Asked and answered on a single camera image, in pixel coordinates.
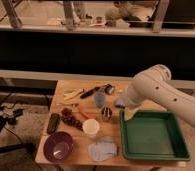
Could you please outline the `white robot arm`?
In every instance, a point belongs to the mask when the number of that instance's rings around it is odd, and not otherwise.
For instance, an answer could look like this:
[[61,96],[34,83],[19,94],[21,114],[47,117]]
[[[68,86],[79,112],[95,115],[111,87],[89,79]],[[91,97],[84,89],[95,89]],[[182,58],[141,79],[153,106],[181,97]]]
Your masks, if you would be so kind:
[[171,71],[165,65],[154,65],[136,74],[121,98],[126,107],[137,108],[149,99],[195,128],[195,97],[183,93],[169,84]]

